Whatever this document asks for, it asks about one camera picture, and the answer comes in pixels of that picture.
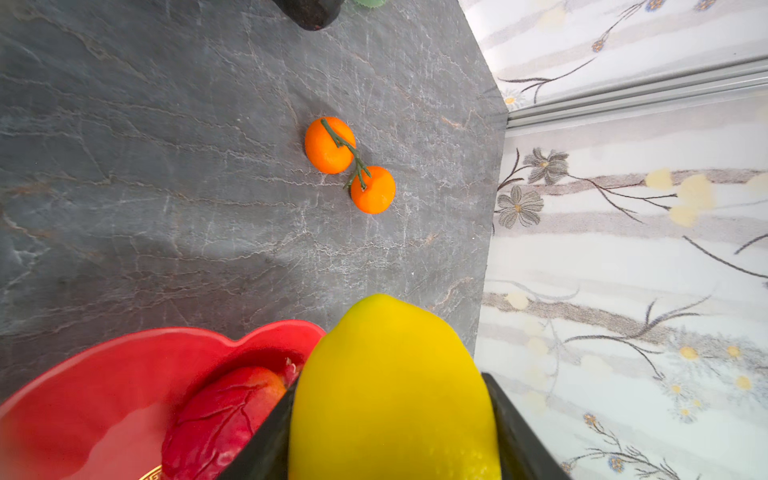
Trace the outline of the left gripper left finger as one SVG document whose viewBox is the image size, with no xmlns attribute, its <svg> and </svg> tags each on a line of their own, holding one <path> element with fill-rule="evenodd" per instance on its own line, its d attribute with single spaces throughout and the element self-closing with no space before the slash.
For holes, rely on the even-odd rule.
<svg viewBox="0 0 768 480">
<path fill-rule="evenodd" d="M 287 480 L 289 437 L 298 380 L 217 480 Z"/>
</svg>

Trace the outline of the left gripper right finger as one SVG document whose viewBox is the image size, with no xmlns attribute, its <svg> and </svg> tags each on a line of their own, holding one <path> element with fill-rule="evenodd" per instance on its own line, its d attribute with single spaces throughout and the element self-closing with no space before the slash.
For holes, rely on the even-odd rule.
<svg viewBox="0 0 768 480">
<path fill-rule="evenodd" d="M 496 422 L 503 480 L 569 480 L 490 373 L 482 373 Z"/>
</svg>

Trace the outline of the dark red pomegranate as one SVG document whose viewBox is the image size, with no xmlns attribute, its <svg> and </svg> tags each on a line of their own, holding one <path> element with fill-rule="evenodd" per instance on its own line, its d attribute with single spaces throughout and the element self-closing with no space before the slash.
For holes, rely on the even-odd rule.
<svg viewBox="0 0 768 480">
<path fill-rule="evenodd" d="M 274 372 L 246 366 L 207 384 L 177 412 L 161 449 L 164 479 L 215 479 L 258 431 L 298 378 L 287 360 Z"/>
</svg>

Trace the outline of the yellow lemon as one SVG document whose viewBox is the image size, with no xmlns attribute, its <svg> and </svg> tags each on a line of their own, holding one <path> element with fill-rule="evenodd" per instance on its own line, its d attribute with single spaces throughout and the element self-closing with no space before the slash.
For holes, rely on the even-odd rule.
<svg viewBox="0 0 768 480">
<path fill-rule="evenodd" d="M 292 479 L 497 479 L 486 384 L 453 328 L 385 294 L 317 344 L 292 408 Z"/>
</svg>

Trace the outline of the red flower-shaped fruit bowl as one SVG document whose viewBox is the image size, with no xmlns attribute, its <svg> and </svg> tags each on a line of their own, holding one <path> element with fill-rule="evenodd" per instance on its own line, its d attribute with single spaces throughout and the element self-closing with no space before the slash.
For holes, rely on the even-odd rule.
<svg viewBox="0 0 768 480">
<path fill-rule="evenodd" d="M 2 403 L 1 476 L 159 478 L 166 429 L 191 395 L 246 366 L 287 377 L 323 335 L 313 323 L 283 320 L 240 340 L 201 328 L 169 327 L 89 348 Z"/>
</svg>

